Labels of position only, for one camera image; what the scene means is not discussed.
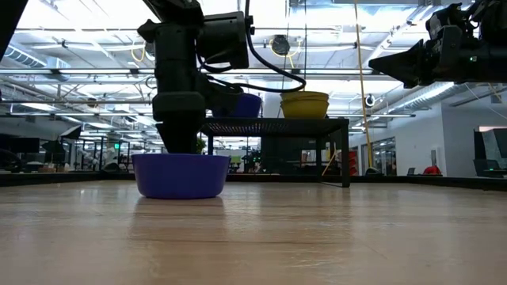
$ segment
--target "blue bowl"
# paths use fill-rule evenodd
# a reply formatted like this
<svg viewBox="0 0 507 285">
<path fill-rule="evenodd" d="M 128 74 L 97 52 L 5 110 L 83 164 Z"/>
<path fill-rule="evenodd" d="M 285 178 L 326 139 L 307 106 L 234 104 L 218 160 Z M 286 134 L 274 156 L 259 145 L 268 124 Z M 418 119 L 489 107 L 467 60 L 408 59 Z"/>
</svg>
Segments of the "blue bowl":
<svg viewBox="0 0 507 285">
<path fill-rule="evenodd" d="M 217 108 L 212 110 L 215 118 L 257 118 L 261 111 L 262 99 L 253 94 L 243 93 L 239 95 L 236 108 L 230 114 Z"/>
<path fill-rule="evenodd" d="M 220 194 L 231 158 L 200 154 L 132 155 L 139 193 L 154 199 L 204 199 Z"/>
</svg>

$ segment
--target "metal table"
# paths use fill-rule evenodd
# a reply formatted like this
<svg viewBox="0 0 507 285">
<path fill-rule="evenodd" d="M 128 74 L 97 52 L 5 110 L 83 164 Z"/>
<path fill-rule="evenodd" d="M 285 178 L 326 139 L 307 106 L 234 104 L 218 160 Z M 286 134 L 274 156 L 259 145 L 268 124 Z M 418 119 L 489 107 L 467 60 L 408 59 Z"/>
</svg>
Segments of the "metal table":
<svg viewBox="0 0 507 285">
<path fill-rule="evenodd" d="M 312 138 L 316 145 L 317 175 L 322 174 L 322 140 L 341 131 L 341 175 L 343 187 L 350 186 L 349 120 L 347 119 L 275 119 L 275 118 L 207 118 L 201 129 L 208 137 L 208 154 L 213 155 L 216 136 Z"/>
</svg>

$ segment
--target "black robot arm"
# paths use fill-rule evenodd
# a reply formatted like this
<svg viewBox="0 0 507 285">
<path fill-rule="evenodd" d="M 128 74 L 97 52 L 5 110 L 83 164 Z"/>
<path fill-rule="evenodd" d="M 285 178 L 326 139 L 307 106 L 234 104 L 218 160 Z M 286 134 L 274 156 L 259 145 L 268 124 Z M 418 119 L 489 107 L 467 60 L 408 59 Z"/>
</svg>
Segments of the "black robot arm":
<svg viewBox="0 0 507 285">
<path fill-rule="evenodd" d="M 507 82 L 507 2 L 481 0 L 466 11 L 460 7 L 451 4 L 431 16 L 426 22 L 430 40 L 372 59 L 369 66 L 406 88 L 434 82 Z M 476 28 L 479 38 L 474 37 Z"/>
</svg>

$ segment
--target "wire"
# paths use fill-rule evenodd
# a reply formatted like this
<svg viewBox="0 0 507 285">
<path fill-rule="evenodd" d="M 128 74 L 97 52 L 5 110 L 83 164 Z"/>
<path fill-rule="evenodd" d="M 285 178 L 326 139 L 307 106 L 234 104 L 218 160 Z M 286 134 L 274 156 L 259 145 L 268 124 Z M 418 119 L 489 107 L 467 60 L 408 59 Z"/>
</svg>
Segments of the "wire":
<svg viewBox="0 0 507 285">
<path fill-rule="evenodd" d="M 205 70 L 209 71 L 209 72 L 212 72 L 212 73 L 222 73 L 222 72 L 226 72 L 226 71 L 229 71 L 229 70 L 232 70 L 232 66 L 227 66 L 227 67 L 213 67 L 213 66 L 209 66 L 207 63 L 209 63 L 210 61 L 212 61 L 213 59 L 216 59 L 217 57 L 220 57 L 222 55 L 226 55 L 227 53 L 233 51 L 234 48 L 230 47 L 226 50 L 223 50 L 215 55 L 212 55 L 210 57 L 208 57 L 206 60 L 203 61 L 203 59 L 200 57 L 200 56 L 197 56 L 197 60 L 199 61 L 199 72 L 204 68 Z"/>
<path fill-rule="evenodd" d="M 307 18 L 307 0 L 304 0 L 304 80 L 307 80 L 307 61 L 308 61 L 308 18 Z"/>
<path fill-rule="evenodd" d="M 148 87 L 149 89 L 157 89 L 157 86 L 155 87 L 151 87 L 150 86 L 150 79 L 153 79 L 155 78 L 155 76 L 149 76 L 148 78 L 146 78 L 146 80 L 144 81 L 144 84 L 146 85 L 146 87 Z"/>
<path fill-rule="evenodd" d="M 131 53 L 131 55 L 132 55 L 132 58 L 133 58 L 136 62 L 138 62 L 138 63 L 142 62 L 142 61 L 144 60 L 144 56 L 146 55 L 146 41 L 144 42 L 143 55 L 141 55 L 141 59 L 138 59 L 138 58 L 135 56 L 135 54 L 134 54 L 134 48 L 130 50 L 130 53 Z"/>
<path fill-rule="evenodd" d="M 245 0 L 245 18 L 248 18 L 249 15 L 250 15 L 250 0 Z M 241 86 L 241 87 L 246 87 L 246 88 L 251 88 L 251 89 L 256 89 L 256 90 L 260 90 L 260 91 L 265 91 L 265 92 L 273 92 L 273 93 L 297 92 L 297 91 L 300 91 L 301 89 L 303 89 L 307 85 L 307 81 L 304 80 L 303 78 L 300 78 L 299 76 L 296 76 L 294 74 L 290 74 L 287 71 L 281 70 L 280 68 L 272 65 L 271 63 L 269 63 L 268 61 L 263 59 L 255 51 L 254 44 L 252 43 L 252 36 L 250 35 L 250 27 L 248 25 L 246 26 L 246 42 L 248 43 L 248 47 L 250 48 L 250 52 L 259 62 L 264 64 L 266 67 L 269 67 L 270 69 L 276 71 L 278 74 L 282 74 L 283 76 L 285 76 L 287 78 L 290 78 L 292 80 L 296 80 L 297 82 L 301 83 L 301 85 L 298 87 L 295 87 L 295 88 L 291 88 L 291 89 L 265 88 L 265 87 L 260 87 L 260 86 L 245 84 L 245 83 L 235 83 L 235 85 Z"/>
<path fill-rule="evenodd" d="M 373 165 L 373 156 L 372 156 L 372 142 L 370 141 L 370 132 L 368 130 L 368 119 L 366 117 L 366 96 L 364 95 L 364 78 L 363 78 L 363 59 L 361 58 L 361 40 L 359 36 L 359 16 L 357 15 L 357 1 L 354 0 L 354 10 L 356 12 L 356 36 L 357 36 L 357 57 L 358 57 L 358 65 L 359 65 L 359 76 L 361 82 L 361 98 L 362 98 L 362 107 L 363 107 L 363 121 L 364 121 L 364 130 L 366 131 L 366 143 L 368 148 L 368 167 L 372 167 Z"/>
<path fill-rule="evenodd" d="M 470 87 L 468 87 L 468 84 L 467 84 L 467 83 L 465 83 L 465 86 L 468 88 L 468 90 L 470 90 L 470 93 L 472 93 L 472 94 L 475 96 L 475 98 L 477 98 L 477 100 L 478 100 L 481 104 L 483 104 L 483 103 L 482 103 L 482 101 L 481 101 L 481 98 L 479 98 L 479 97 L 477 96 L 477 94 L 475 94 L 475 92 L 474 92 L 474 91 L 472 91 L 472 89 L 470 89 Z M 507 120 L 507 116 L 503 116 L 501 113 L 499 113 L 499 112 L 497 112 L 495 109 L 491 108 L 488 104 L 483 104 L 483 105 L 484 105 L 484 106 L 486 106 L 489 110 L 491 110 L 491 111 L 493 111 L 494 113 L 496 113 L 497 115 L 499 115 L 500 117 L 502 117 L 502 118 L 504 118 L 504 119 L 506 119 L 506 120 Z"/>
</svg>

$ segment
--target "ceiling duct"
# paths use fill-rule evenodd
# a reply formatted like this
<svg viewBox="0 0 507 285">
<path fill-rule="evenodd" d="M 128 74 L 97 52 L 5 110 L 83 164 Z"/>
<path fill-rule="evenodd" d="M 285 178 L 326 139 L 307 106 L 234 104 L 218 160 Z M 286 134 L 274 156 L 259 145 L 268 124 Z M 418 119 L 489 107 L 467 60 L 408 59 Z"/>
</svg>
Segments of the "ceiling duct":
<svg viewBox="0 0 507 285">
<path fill-rule="evenodd" d="M 13 45 L 9 45 L 7 47 L 4 56 L 31 68 L 45 68 L 47 65 L 45 62 L 29 55 L 28 53 L 22 51 L 17 47 L 14 47 Z"/>
<path fill-rule="evenodd" d="M 394 107 L 390 107 L 388 112 L 400 112 L 403 109 L 417 110 L 419 108 L 427 108 L 437 102 L 467 90 L 468 88 L 465 84 L 454 85 L 452 82 L 433 83 L 432 85 L 421 88 L 410 94 L 408 97 L 405 97 Z"/>
<path fill-rule="evenodd" d="M 19 47 L 15 47 L 10 44 L 7 47 L 5 57 L 16 61 L 17 63 L 21 63 L 30 68 L 50 68 L 50 69 L 63 69 L 63 68 L 71 68 L 69 63 L 64 62 L 63 60 L 56 57 L 48 57 L 47 61 L 43 61 L 38 59 L 37 57 L 30 55 L 26 51 L 23 51 L 20 47 L 21 45 L 17 44 Z M 70 75 L 63 74 L 55 74 L 55 75 L 44 75 L 46 78 L 56 79 L 60 82 L 65 82 L 69 80 Z"/>
</svg>

